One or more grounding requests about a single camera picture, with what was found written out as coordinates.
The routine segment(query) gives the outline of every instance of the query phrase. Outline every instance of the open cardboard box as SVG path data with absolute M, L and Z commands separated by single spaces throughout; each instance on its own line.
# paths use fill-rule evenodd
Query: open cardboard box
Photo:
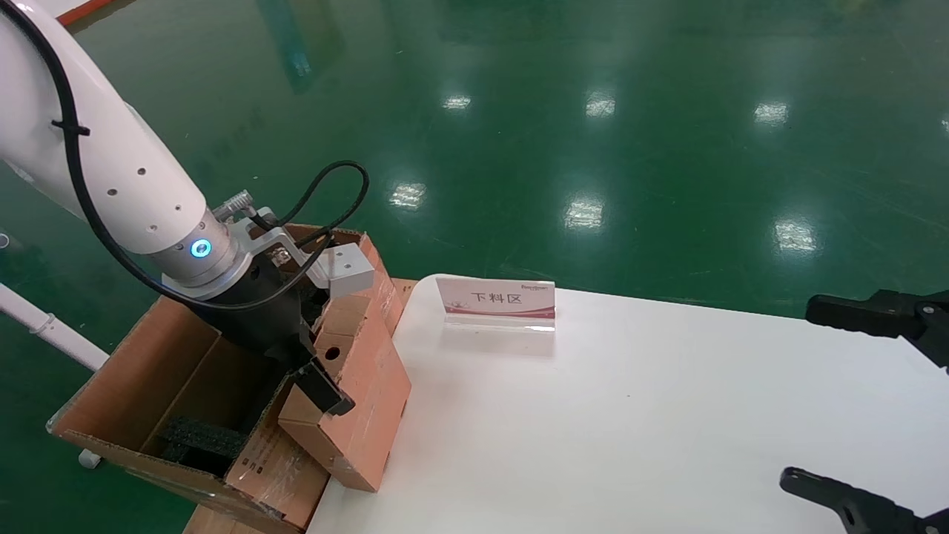
M 288 229 L 298 238 L 312 227 Z M 376 267 L 374 287 L 357 295 L 369 298 L 369 308 L 392 332 L 403 305 L 378 252 L 365 234 L 334 234 L 340 243 L 358 242 Z M 251 421 L 231 465 L 209 472 L 159 457 L 167 445 L 159 433 L 174 417 L 247 426 L 270 365 L 221 338 L 186 307 L 160 298 L 47 430 L 261 532 L 296 534 L 307 527 L 328 474 L 277 424 L 292 390 L 286 380 Z

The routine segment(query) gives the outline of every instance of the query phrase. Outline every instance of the metal connector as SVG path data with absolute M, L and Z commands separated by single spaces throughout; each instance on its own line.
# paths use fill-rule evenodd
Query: metal connector
M 253 197 L 247 192 L 247 189 L 224 200 L 224 203 L 217 206 L 212 213 L 214 213 L 215 219 L 225 222 L 239 211 L 244 212 L 248 216 L 253 216 L 257 213 L 253 209 Z

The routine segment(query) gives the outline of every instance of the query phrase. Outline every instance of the red stripe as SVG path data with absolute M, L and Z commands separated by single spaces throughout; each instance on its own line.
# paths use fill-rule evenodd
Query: red stripe
M 526 310 L 524 312 L 473 312 L 465 308 L 452 308 L 445 306 L 445 313 L 463 314 L 463 315 L 486 315 L 491 317 L 524 317 L 530 319 L 553 319 L 554 307 L 548 306 L 539 310 Z
M 110 2 L 112 2 L 112 0 L 89 0 L 85 4 L 77 6 L 56 17 L 56 20 L 60 21 L 60 24 L 63 26 L 69 26 L 86 15 L 91 14 L 93 11 L 104 8 Z

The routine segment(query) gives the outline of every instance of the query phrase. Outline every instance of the white pipe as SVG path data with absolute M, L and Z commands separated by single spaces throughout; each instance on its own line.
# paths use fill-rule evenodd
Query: white pipe
M 31 302 L 3 284 L 0 284 L 0 311 L 29 328 L 30 334 L 39 335 L 45 342 L 63 351 L 93 372 L 97 371 L 109 357 L 102 349 L 69 328 L 55 315 L 33 306 Z

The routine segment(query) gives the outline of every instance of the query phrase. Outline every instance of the cardboard box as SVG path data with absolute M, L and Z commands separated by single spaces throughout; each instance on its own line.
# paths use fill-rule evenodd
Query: cardboard box
M 288 229 L 295 238 L 306 232 Z M 337 233 L 340 242 L 349 238 Z M 386 273 L 368 236 L 358 242 L 376 268 L 373 287 L 329 301 L 315 341 L 317 357 L 356 406 L 345 415 L 324 414 L 294 387 L 279 424 L 341 484 L 377 491 L 411 390 L 392 344 L 406 287 Z
M 403 306 L 408 304 L 409 296 L 415 289 L 416 280 L 392 278 L 396 293 Z M 231 517 L 199 505 L 185 526 L 183 534 L 261 534 L 258 530 L 245 527 Z
M 288 229 L 301 237 L 314 227 Z M 334 236 L 342 243 L 358 242 L 381 269 L 374 287 L 362 294 L 373 296 L 374 311 L 394 329 L 403 304 L 372 242 L 356 232 L 338 230 Z M 47 430 L 241 524 L 266 534 L 297 534 L 307 527 L 328 474 L 278 425 L 291 392 L 286 380 L 226 469 L 207 472 L 159 457 L 167 445 L 159 433 L 174 417 L 225 428 L 237 425 L 259 403 L 253 397 L 261 380 L 272 374 L 271 365 L 220 338 L 186 307 L 160 298 L 50 419 Z

